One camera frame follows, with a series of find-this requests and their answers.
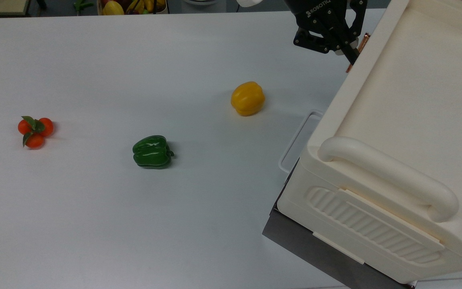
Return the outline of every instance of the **table surface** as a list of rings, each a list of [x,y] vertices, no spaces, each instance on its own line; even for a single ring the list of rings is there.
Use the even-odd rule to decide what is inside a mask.
[[[280,155],[346,76],[296,30],[289,12],[0,19],[0,289],[339,286],[261,234]],[[266,104],[240,117],[251,80]],[[42,149],[21,115],[55,122]],[[153,134],[168,169],[132,159]]]
[[[0,0],[0,15],[24,15],[30,0]]]

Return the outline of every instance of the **green bell pepper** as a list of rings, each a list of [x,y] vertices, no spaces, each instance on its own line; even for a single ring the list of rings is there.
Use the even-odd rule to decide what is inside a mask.
[[[133,159],[143,168],[163,169],[170,165],[174,152],[170,150],[165,137],[152,135],[133,146]]]

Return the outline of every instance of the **yellow bell pepper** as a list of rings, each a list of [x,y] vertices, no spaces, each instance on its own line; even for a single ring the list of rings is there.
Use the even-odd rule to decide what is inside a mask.
[[[257,113],[265,103],[265,95],[261,86],[253,81],[240,84],[231,95],[231,105],[242,116]]]
[[[119,3],[108,1],[103,8],[103,15],[124,15],[124,10]]]

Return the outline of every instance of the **bell pepper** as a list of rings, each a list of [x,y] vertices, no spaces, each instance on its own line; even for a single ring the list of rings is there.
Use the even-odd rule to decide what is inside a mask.
[[[170,165],[174,152],[170,150],[165,137],[148,136],[133,146],[133,159],[139,167],[163,169]]]
[[[242,116],[257,113],[263,107],[265,95],[261,86],[253,81],[240,84],[231,95],[231,105]]]

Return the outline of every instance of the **white plastic bin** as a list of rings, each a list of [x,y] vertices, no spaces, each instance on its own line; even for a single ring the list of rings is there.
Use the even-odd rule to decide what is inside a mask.
[[[278,208],[398,282],[462,271],[461,0],[392,0]]]

